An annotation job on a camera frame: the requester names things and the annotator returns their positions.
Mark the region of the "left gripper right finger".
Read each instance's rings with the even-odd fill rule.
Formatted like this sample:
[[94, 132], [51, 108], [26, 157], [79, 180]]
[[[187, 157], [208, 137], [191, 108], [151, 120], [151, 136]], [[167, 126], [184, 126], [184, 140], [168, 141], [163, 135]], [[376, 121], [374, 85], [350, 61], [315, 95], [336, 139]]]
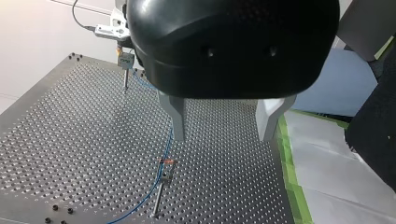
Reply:
[[294, 104], [296, 96], [286, 98], [260, 99], [257, 102], [255, 119], [259, 139], [271, 141], [276, 131], [278, 119]]

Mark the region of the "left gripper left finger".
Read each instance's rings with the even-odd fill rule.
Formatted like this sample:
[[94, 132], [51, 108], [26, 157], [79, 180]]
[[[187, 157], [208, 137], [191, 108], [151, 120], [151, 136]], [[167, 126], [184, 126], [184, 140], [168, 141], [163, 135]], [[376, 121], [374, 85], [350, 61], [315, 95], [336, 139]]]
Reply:
[[177, 141], [185, 140], [185, 99], [168, 95], [158, 91], [161, 108], [170, 116], [174, 138]]

